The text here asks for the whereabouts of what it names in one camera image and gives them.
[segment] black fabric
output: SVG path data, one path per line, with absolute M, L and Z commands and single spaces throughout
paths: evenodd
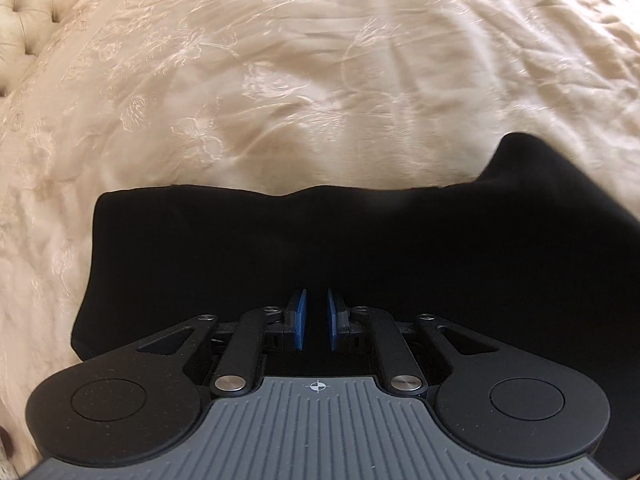
M 397 320 L 433 312 L 593 378 L 612 409 L 597 459 L 627 478 L 640 472 L 639 277 L 640 224 L 544 142 L 509 134 L 475 182 L 445 188 L 105 194 L 72 340 L 88 358 L 304 286 L 303 367 L 322 375 L 349 366 L 328 351 L 327 288 Z

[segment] bedsheet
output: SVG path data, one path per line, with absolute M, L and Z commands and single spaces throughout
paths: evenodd
M 79 0 L 0 109 L 0 423 L 69 346 L 98 196 L 473 180 L 535 134 L 640 218 L 640 0 Z

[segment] black cloth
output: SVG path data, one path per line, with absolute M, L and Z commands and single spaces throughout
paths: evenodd
M 509 134 L 476 181 L 444 188 L 105 194 L 72 345 L 86 359 L 298 287 L 312 373 L 345 371 L 328 351 L 327 288 L 396 320 L 433 312 L 594 379 L 612 411 L 596 458 L 640 472 L 640 224 L 543 141 Z

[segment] silver screw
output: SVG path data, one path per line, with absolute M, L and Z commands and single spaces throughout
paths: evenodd
M 391 379 L 391 385 L 396 390 L 403 392 L 412 392 L 422 386 L 422 381 L 412 375 L 398 375 Z
M 239 375 L 223 375 L 218 377 L 214 384 L 223 392 L 236 392 L 246 386 L 246 381 Z

